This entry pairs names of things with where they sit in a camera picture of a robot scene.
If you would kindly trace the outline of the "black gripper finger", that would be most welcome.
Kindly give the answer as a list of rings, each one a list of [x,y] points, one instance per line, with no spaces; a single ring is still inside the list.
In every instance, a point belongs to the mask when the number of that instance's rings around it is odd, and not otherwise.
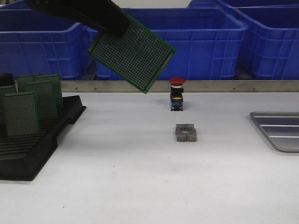
[[[80,22],[97,31],[123,37],[131,21],[111,0],[28,0],[28,6],[50,16]]]

